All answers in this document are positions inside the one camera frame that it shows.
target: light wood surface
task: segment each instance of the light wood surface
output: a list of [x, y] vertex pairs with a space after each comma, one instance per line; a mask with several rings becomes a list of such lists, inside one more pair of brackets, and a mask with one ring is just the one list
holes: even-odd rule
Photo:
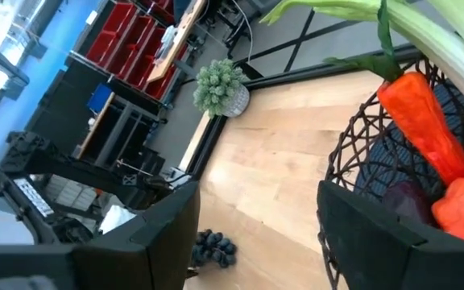
[[186, 289], [330, 289], [317, 241], [317, 183], [339, 133], [381, 83], [353, 72], [251, 94], [201, 180], [200, 228], [230, 236], [238, 264], [204, 268]]
[[200, 142], [201, 136], [203, 135], [203, 132], [205, 131], [205, 128], [207, 127], [207, 124], [209, 123], [209, 121], [210, 121], [210, 117], [207, 113], [201, 116], [200, 123], [198, 124], [198, 127], [195, 130], [194, 135], [191, 138], [191, 141], [189, 142], [187, 149], [185, 150], [184, 157], [182, 157], [182, 161], [180, 162], [180, 165], [178, 166], [179, 169], [183, 171], [187, 170], [187, 167], [189, 166], [189, 162], [191, 162], [194, 151], [197, 149], [198, 143]]
[[103, 116], [105, 116], [106, 111], [109, 109], [110, 104], [112, 104], [112, 101], [116, 97], [115, 93], [110, 93], [109, 98], [106, 100], [105, 105], [101, 109], [101, 112], [97, 115], [96, 120], [94, 121], [94, 125], [90, 128], [89, 133], [84, 139], [84, 142], [80, 146], [80, 151], [78, 152], [77, 158], [80, 159], [85, 152], [85, 149], [87, 148], [87, 145], [89, 144], [91, 138], [94, 135], [94, 131], [97, 129], [97, 126], [100, 124], [100, 122], [103, 119]]
[[169, 52], [166, 57], [159, 61], [148, 77], [147, 82], [157, 81], [163, 78], [171, 67], [176, 55], [184, 46], [185, 40], [189, 37], [189, 33], [193, 29], [194, 23], [200, 16], [200, 12], [206, 5], [206, 0], [193, 0], [192, 4], [189, 4], [188, 10], [185, 11], [180, 23], [177, 26], [176, 36], [173, 40], [173, 45], [169, 48]]

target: purple vegetable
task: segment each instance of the purple vegetable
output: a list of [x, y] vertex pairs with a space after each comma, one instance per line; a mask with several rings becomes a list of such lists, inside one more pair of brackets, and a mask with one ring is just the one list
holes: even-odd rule
[[411, 181], [400, 181], [386, 190], [383, 205], [414, 221], [437, 226], [424, 190]]

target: gray floor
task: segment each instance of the gray floor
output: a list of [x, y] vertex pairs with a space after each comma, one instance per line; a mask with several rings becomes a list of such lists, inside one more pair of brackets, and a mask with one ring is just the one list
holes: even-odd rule
[[[249, 13], [251, 8], [242, 2], [245, 12]], [[425, 1], [414, 4], [419, 10], [431, 19], [437, 21], [443, 27], [450, 26], [439, 16], [439, 14]], [[299, 37], [309, 16], [310, 8], [298, 6], [287, 11], [286, 14], [275, 24], [267, 26], [257, 22], [252, 23], [253, 31], [253, 54], [272, 48], [278, 44], [285, 43]], [[326, 28], [330, 25], [342, 22], [323, 14], [315, 14], [308, 33]], [[221, 38], [224, 28], [217, 27], [212, 34]], [[407, 40], [398, 34], [393, 35], [395, 45], [405, 44]], [[242, 39], [234, 49], [234, 59], [241, 60], [248, 57], [250, 42]], [[294, 46], [285, 48], [270, 55], [260, 57], [251, 61], [251, 66], [257, 69], [265, 77], [282, 73], [288, 64]], [[356, 23], [310, 39], [301, 44], [291, 70], [305, 68], [320, 64], [326, 57], [348, 57], [363, 53], [373, 52], [380, 49], [376, 34], [376, 23]], [[208, 65], [211, 60], [226, 57], [225, 48], [208, 38], [205, 50], [198, 57], [194, 68], [198, 70]], [[166, 159], [164, 167], [176, 167], [180, 163], [194, 131], [201, 119], [202, 113], [193, 105], [193, 91], [195, 83], [182, 86], [174, 101], [175, 109], [168, 113], [169, 123], [159, 129], [155, 138], [151, 141], [151, 148], [160, 152]]]

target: small potted plant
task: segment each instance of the small potted plant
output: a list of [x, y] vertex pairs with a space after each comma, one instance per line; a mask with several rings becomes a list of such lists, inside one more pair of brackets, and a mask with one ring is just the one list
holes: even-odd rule
[[234, 68], [232, 60], [213, 60], [197, 75], [194, 105], [210, 117], [237, 117], [250, 101], [250, 93], [242, 84], [246, 80], [247, 76], [240, 68]]

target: wicker basket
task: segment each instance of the wicker basket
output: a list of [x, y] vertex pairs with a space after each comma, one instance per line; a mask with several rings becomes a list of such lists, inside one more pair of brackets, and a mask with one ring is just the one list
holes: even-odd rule
[[[464, 96], [423, 56], [406, 68], [424, 73], [442, 105], [449, 128], [464, 147]], [[338, 146], [329, 156], [325, 179], [353, 193], [379, 202], [386, 189], [401, 180], [415, 181], [429, 193], [431, 202], [445, 191], [439, 176], [393, 124], [375, 95], [361, 105], [359, 112], [340, 134]], [[335, 289], [340, 272], [326, 244], [326, 234], [318, 239], [323, 248], [325, 267]]]

